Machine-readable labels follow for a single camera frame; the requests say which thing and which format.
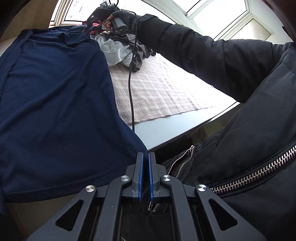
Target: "pocket zipper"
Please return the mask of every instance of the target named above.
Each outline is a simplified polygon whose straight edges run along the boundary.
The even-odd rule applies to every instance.
[[[248,174],[241,175],[240,178],[235,178],[227,183],[221,183],[211,190],[217,195],[228,194],[235,191],[240,191],[243,188],[248,188],[251,185],[254,185],[260,181],[263,181],[264,178],[268,178],[271,174],[278,172],[280,169],[285,168],[288,164],[292,163],[291,159],[296,155],[296,145],[295,142],[292,145],[289,145],[288,148],[281,151],[276,155],[275,161],[266,161],[265,164],[260,167],[251,170]]]
[[[175,164],[177,161],[179,161],[179,160],[180,160],[182,157],[184,157],[186,154],[191,153],[189,159],[188,159],[187,161],[185,161],[185,162],[181,165],[181,167],[180,167],[180,169],[179,169],[179,171],[178,171],[178,173],[177,173],[177,175],[176,175],[176,178],[178,178],[178,176],[180,175],[181,170],[182,170],[183,166],[185,165],[185,163],[188,162],[188,161],[192,158],[192,155],[193,155],[193,149],[194,149],[194,145],[192,145],[187,151],[184,152],[184,154],[183,154],[181,157],[179,157],[177,160],[174,161],[174,163],[171,165],[171,167],[170,167],[170,169],[169,169],[169,171],[168,171],[168,175],[170,174],[170,172],[171,172],[171,170],[172,170],[174,164]],[[152,212],[155,212],[158,206],[159,206],[159,203],[155,205],[155,207],[153,208]],[[152,208],[152,202],[149,203],[148,211],[150,211],[151,208]]]

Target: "window pane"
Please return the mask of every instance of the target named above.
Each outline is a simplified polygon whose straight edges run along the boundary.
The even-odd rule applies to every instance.
[[[56,7],[55,7],[55,9],[54,9],[54,12],[53,12],[53,14],[52,14],[52,19],[51,19],[50,21],[54,21],[55,16],[56,16],[56,14],[57,14],[57,10],[58,10],[58,8],[59,8],[59,6],[60,6],[60,4],[61,4],[61,1],[62,1],[62,0],[59,0],[59,1],[57,2],[57,5],[56,5]]]
[[[100,6],[103,1],[100,0],[73,0],[68,13],[66,15],[65,20],[75,20],[75,21],[86,21],[87,18],[91,15],[91,13]],[[141,1],[141,0],[119,0],[118,7],[120,9],[126,9],[129,11],[133,11],[138,15],[145,15],[146,13],[157,16],[159,19],[174,23],[170,18],[166,15],[150,6],[149,4]]]
[[[259,39],[266,40],[270,33],[255,19],[248,22],[231,39]]]
[[[246,10],[244,0],[213,0],[193,20],[204,35],[215,38]]]
[[[200,0],[174,0],[185,12],[188,12]]]

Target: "beige wall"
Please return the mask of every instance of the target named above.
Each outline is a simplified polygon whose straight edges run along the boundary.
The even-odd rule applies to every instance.
[[[58,0],[31,0],[11,21],[0,42],[17,37],[24,29],[48,28]]]

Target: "jacket sleeve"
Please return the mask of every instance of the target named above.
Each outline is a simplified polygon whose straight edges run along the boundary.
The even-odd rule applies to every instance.
[[[138,39],[147,47],[244,103],[292,43],[261,40],[218,40],[157,17],[139,21]]]

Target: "gray garment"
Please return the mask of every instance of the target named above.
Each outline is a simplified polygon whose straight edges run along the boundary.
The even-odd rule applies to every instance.
[[[130,45],[134,47],[135,45],[135,35],[133,34],[124,34],[121,36],[118,35],[109,35],[109,34],[99,34],[108,40],[109,38],[113,41],[119,41],[123,44],[123,46]],[[153,53],[153,50],[150,48],[147,48],[145,45],[137,41],[136,49],[135,49],[135,56],[133,59],[133,72],[137,72],[140,70],[142,66],[143,59],[149,58],[149,56],[155,56],[155,53]]]

